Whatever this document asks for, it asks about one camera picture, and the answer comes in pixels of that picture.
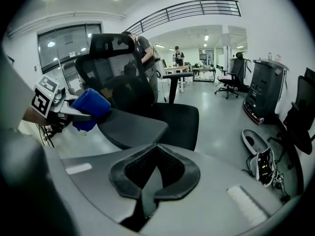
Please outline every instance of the black railing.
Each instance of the black railing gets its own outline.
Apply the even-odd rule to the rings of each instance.
[[[182,2],[159,10],[132,25],[127,31],[139,35],[167,22],[199,15],[241,16],[238,2],[235,0],[194,0]]]

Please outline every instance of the desk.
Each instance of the desk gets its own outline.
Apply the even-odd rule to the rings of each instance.
[[[180,71],[182,73],[186,69],[189,69],[189,65],[166,67],[166,68],[164,68],[164,71],[165,72],[167,72],[167,71]],[[183,79],[183,77],[181,77],[181,92],[184,92],[184,79]]]
[[[213,80],[211,79],[195,79],[195,72],[213,72]],[[214,82],[216,80],[216,69],[215,68],[193,68],[192,69],[192,81],[204,81]]]

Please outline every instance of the floor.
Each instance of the floor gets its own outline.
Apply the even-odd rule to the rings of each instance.
[[[190,81],[189,85],[184,87],[184,93],[177,92],[175,103],[189,104],[199,109],[196,152],[219,158],[240,170],[247,170],[246,160],[250,156],[250,152],[242,140],[242,130],[251,129],[267,140],[270,136],[276,136],[278,128],[275,125],[257,125],[246,115],[242,108],[242,101],[245,99],[246,93],[240,93],[238,98],[231,94],[229,99],[226,99],[225,92],[214,94],[219,87],[216,85],[217,82]],[[159,81],[158,86],[158,101],[164,102],[163,94],[168,98],[169,84],[167,81],[163,83]],[[88,133],[80,133],[69,125],[52,140],[61,159],[120,150],[101,134],[97,126]],[[275,158],[278,158],[282,147],[274,142],[268,144],[274,151]],[[288,164],[289,158],[284,155],[278,164],[278,169],[284,175],[286,192],[290,196],[295,196],[297,193],[296,171],[295,168],[288,170]],[[279,198],[282,197],[281,191],[275,190],[271,186],[269,189]]]

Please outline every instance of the black cap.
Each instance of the black cap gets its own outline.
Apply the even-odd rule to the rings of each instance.
[[[132,35],[130,31],[123,31],[122,34]]]

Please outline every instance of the blue towel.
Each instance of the blue towel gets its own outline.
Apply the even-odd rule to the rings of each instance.
[[[72,123],[78,130],[90,131],[96,125],[97,118],[110,110],[110,103],[94,89],[89,88],[71,104],[71,107],[93,115],[93,119],[90,121]]]

